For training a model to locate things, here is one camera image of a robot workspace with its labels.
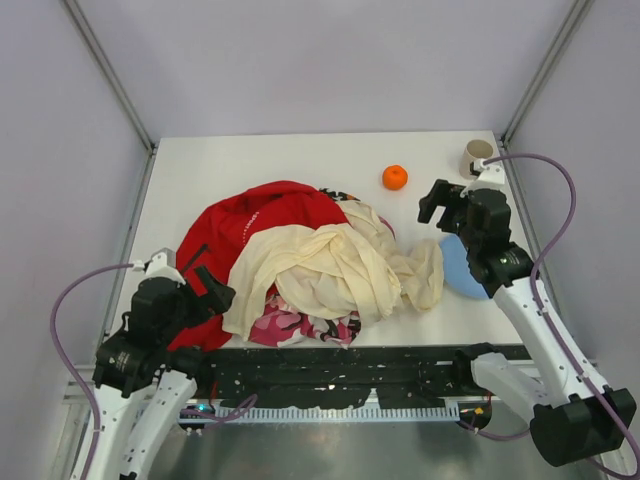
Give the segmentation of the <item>cream cloth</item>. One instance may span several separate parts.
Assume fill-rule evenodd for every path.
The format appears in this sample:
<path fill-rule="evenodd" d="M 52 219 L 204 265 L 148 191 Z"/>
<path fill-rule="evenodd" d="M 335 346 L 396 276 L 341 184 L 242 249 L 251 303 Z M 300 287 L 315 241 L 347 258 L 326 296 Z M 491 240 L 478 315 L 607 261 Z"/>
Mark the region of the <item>cream cloth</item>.
<path fill-rule="evenodd" d="M 403 306 L 424 312 L 440 301 L 444 269 L 437 241 L 421 240 L 405 255 L 370 205 L 336 205 L 343 223 L 278 226 L 250 238 L 230 271 L 236 295 L 223 316 L 225 332 L 247 340 L 270 288 L 303 314 L 336 320 L 355 312 L 365 326 Z"/>

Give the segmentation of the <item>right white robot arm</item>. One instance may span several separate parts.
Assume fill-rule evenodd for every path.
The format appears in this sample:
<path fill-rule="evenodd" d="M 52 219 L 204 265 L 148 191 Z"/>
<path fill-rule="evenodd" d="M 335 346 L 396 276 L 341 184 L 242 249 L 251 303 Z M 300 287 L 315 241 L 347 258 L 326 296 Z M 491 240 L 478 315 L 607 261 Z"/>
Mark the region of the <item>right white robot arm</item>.
<path fill-rule="evenodd" d="M 444 210 L 438 229 L 461 240 L 472 276 L 514 326 L 539 372 L 528 376 L 484 343 L 462 350 L 460 376 L 518 414 L 554 467 L 619 449 L 636 402 L 627 389 L 612 389 L 571 339 L 533 260 L 511 239 L 505 194 L 439 179 L 419 202 L 419 222 L 428 223 L 437 208 Z"/>

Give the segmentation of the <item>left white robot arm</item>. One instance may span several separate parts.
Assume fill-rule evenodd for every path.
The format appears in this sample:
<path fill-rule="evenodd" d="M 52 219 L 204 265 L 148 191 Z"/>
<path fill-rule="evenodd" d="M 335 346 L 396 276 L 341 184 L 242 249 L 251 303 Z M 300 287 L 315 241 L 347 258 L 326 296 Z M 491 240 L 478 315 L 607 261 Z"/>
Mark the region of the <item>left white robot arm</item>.
<path fill-rule="evenodd" d="M 72 470 L 74 479 L 145 479 L 179 413 L 212 366 L 196 347 L 168 349 L 187 327 L 229 310 L 235 292 L 204 266 L 199 295 L 176 267 L 169 249 L 133 270 L 143 279 L 122 315 L 121 327 L 98 348 L 91 414 Z"/>

